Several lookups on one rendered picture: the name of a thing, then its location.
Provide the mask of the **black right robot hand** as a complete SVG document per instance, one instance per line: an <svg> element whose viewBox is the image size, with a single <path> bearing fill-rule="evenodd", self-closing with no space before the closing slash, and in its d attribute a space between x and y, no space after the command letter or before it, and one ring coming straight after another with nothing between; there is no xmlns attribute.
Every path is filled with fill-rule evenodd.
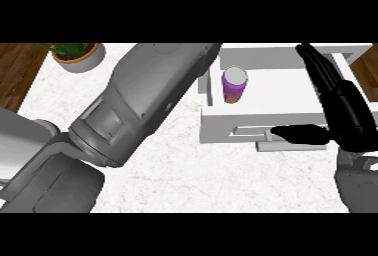
<svg viewBox="0 0 378 256"><path fill-rule="evenodd" d="M372 112L354 83L308 43L295 46L310 81L319 93L328 127L314 124L276 126L270 132L292 144L325 145L330 140L347 152L378 151L378 129Z"/></svg>

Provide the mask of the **white open drawer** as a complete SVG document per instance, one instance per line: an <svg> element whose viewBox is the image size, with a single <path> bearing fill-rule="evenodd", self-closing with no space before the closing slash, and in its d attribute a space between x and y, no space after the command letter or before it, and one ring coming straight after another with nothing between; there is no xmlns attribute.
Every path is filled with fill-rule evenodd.
<svg viewBox="0 0 378 256"><path fill-rule="evenodd" d="M248 83L236 103L224 102L221 75L227 67L246 70ZM226 43L202 77L202 112L211 114L305 114L323 109L292 43Z"/></svg>

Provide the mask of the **purple can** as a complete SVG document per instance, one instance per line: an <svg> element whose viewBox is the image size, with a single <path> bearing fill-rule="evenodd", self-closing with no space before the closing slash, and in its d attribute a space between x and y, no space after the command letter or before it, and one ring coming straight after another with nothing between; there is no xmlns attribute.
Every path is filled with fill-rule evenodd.
<svg viewBox="0 0 378 256"><path fill-rule="evenodd" d="M221 75L224 102L239 101L248 83L248 74L242 67L230 66Z"/></svg>

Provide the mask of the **potted green plant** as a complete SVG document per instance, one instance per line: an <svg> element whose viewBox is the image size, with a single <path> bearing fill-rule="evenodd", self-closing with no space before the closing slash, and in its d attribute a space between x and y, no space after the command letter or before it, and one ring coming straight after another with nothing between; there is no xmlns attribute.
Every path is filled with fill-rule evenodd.
<svg viewBox="0 0 378 256"><path fill-rule="evenodd" d="M105 59L102 43L53 43L50 46L37 43L37 46L51 53L54 61L71 73L90 71Z"/></svg>

